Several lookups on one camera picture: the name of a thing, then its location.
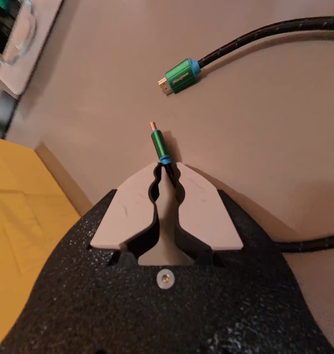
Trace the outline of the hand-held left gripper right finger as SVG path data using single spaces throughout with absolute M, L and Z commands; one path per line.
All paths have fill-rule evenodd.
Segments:
M 241 250 L 244 244 L 216 187 L 181 162 L 176 169 L 177 247 L 192 259 L 215 251 Z

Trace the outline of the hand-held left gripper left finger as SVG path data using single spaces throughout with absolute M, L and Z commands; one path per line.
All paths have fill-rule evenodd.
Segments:
M 125 180 L 95 232 L 93 248 L 130 252 L 140 257 L 158 242 L 160 222 L 157 212 L 160 163 L 153 162 Z

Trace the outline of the yellow storage bin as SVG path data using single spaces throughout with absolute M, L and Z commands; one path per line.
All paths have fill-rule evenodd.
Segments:
M 79 219 L 35 151 L 0 139 L 0 343 L 49 255 Z

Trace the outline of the grey desk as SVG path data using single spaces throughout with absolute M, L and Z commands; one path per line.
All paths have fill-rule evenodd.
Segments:
M 15 353 L 334 353 L 334 249 L 265 250 L 334 234 L 334 32 L 276 35 L 165 96 L 157 81 L 262 26 L 334 16 L 334 1 L 64 1 L 8 134 L 92 204 L 60 242 L 8 339 Z M 150 122 L 226 192 L 250 257 L 187 261 L 172 240 L 108 265 L 83 241 L 128 177 L 156 161 Z

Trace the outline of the grey metal stand base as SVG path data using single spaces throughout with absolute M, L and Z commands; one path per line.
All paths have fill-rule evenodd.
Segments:
M 0 63 L 0 80 L 16 95 L 21 95 L 27 86 L 63 1 L 20 2 Z

